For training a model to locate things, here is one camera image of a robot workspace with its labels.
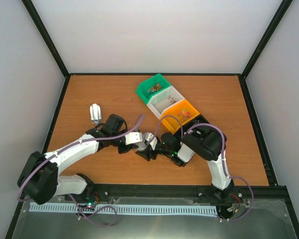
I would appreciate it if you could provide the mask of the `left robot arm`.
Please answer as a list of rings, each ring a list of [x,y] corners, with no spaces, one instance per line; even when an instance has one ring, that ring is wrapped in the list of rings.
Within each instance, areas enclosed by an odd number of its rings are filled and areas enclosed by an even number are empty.
[[[136,127],[122,128],[127,122],[120,116],[111,114],[105,123],[83,134],[78,140],[52,152],[32,153],[17,181],[19,194],[25,194],[39,205],[54,196],[76,195],[79,200],[94,201],[94,183],[83,173],[62,176],[61,173],[80,159],[99,152],[105,147],[117,147],[123,154],[137,147],[143,140]]]

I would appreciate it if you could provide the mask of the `white plastic bin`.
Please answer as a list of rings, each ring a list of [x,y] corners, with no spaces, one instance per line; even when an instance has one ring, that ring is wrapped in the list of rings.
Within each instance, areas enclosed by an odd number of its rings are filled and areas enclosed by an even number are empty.
[[[147,107],[160,119],[166,110],[184,99],[185,97],[176,88],[169,86],[154,94],[147,103]]]

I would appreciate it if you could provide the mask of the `yellow plastic bin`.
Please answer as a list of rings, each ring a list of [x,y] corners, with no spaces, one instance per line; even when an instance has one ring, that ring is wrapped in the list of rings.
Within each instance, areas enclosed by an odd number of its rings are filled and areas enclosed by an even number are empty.
[[[183,125],[199,114],[199,111],[188,100],[183,100],[166,110],[160,119],[168,116],[162,120],[162,124],[168,131],[175,133],[180,128],[180,124]]]

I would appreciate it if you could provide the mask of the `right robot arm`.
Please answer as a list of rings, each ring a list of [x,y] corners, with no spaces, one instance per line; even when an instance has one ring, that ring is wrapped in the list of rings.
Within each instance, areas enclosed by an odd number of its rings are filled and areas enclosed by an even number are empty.
[[[143,134],[136,154],[146,161],[158,155],[169,158],[178,167],[184,167],[194,155],[207,161],[212,177],[210,197],[224,202],[231,194],[234,182],[228,172],[225,158],[226,136],[208,123],[196,123],[184,135],[166,132],[161,138]]]

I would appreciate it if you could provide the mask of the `metal scoop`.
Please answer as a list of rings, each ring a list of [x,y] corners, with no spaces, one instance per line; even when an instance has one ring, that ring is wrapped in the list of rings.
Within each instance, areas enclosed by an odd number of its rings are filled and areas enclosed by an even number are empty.
[[[95,125],[98,125],[102,122],[101,108],[98,104],[90,105],[90,119]]]

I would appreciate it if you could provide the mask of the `white round lid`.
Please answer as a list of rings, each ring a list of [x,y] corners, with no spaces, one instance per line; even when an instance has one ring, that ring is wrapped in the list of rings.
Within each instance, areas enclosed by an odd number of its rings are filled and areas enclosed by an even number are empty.
[[[137,151],[143,151],[147,148],[148,145],[144,142],[138,142],[136,143],[136,146],[137,146],[136,148]]]

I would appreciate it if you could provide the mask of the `black plastic bin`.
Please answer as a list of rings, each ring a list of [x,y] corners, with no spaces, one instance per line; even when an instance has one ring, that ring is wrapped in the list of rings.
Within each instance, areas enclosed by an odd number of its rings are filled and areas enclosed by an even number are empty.
[[[187,132],[187,130],[197,124],[197,123],[209,123],[209,121],[203,116],[203,115],[198,115],[196,117],[193,117],[192,119],[188,120],[182,125],[183,133]],[[181,129],[179,128],[173,136],[176,137],[177,140],[180,140],[181,138]]]

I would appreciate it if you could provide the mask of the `green plastic bin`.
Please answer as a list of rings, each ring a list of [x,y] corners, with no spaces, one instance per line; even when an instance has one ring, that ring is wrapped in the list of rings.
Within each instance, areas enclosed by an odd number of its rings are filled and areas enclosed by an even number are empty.
[[[153,96],[170,86],[170,82],[162,74],[156,74],[139,83],[136,88],[136,94],[147,105]]]

